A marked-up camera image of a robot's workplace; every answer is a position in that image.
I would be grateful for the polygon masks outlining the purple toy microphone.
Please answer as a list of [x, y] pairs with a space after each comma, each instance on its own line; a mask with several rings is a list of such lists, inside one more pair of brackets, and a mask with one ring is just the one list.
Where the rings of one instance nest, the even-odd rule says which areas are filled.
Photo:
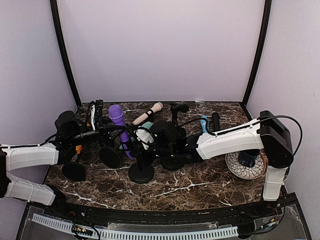
[[113, 104], [108, 109], [109, 118], [113, 122], [114, 125], [121, 127], [121, 129], [118, 130], [120, 141], [122, 144], [123, 149], [125, 150], [126, 155], [129, 159], [133, 159], [131, 155], [132, 150], [132, 141], [131, 138], [127, 132], [127, 126], [125, 123], [124, 118], [124, 112], [122, 108], [118, 104]]

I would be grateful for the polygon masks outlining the stand holding purple microphone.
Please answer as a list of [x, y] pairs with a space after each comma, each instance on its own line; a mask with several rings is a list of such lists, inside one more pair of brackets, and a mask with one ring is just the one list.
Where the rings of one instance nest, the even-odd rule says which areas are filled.
[[155, 174], [152, 166], [154, 158], [143, 146], [132, 150], [130, 153], [136, 158], [136, 162], [133, 163], [128, 170], [130, 180], [137, 184], [149, 183]]

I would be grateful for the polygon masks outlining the cream white toy microphone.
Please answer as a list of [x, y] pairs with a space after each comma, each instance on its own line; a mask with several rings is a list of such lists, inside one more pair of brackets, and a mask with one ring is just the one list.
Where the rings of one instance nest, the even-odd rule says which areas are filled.
[[155, 103], [149, 110], [147, 110], [145, 113], [137, 117], [132, 124], [137, 126], [141, 124], [143, 121], [147, 120], [149, 117], [151, 117], [154, 113], [161, 111], [163, 108], [163, 104], [161, 102]]

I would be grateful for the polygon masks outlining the light blue toy microphone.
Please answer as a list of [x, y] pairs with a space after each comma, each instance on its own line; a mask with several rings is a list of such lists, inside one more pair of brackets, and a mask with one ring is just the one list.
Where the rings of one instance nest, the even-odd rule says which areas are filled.
[[202, 128], [202, 132], [203, 133], [208, 133], [208, 124], [209, 124], [209, 120], [207, 116], [201, 116], [200, 117], [200, 125]]

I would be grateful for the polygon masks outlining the black microphone stand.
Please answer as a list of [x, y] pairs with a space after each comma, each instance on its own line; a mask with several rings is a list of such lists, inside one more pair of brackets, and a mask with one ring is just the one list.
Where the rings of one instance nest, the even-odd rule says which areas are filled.
[[169, 171], [177, 171], [185, 165], [185, 161], [181, 159], [163, 158], [160, 160], [163, 168]]

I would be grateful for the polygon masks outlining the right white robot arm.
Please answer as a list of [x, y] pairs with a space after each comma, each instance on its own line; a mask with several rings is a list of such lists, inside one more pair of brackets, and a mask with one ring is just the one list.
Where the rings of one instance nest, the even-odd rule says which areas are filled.
[[263, 187], [263, 200], [255, 205], [255, 213], [266, 217], [275, 203], [285, 181], [287, 169], [294, 161], [296, 150], [292, 147], [291, 133], [279, 120], [281, 115], [270, 111], [245, 124], [220, 129], [218, 114], [212, 116], [214, 131], [186, 136], [182, 125], [159, 121], [150, 128], [138, 127], [135, 134], [150, 159], [160, 159], [161, 165], [171, 171], [185, 164], [198, 163], [230, 153], [253, 156], [263, 150], [268, 159]]

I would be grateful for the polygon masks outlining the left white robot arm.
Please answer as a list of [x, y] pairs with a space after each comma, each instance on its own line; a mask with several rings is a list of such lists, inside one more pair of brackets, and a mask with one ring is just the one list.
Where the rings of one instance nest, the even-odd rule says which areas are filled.
[[14, 176], [10, 172], [34, 166], [67, 164], [77, 154], [77, 146], [95, 141], [101, 146], [112, 144], [111, 133], [118, 127], [104, 117], [99, 117], [93, 126], [88, 126], [71, 110], [61, 113], [54, 125], [56, 133], [43, 143], [0, 147], [0, 196], [50, 206], [58, 217], [67, 218], [71, 208], [59, 199], [64, 195], [57, 188]]

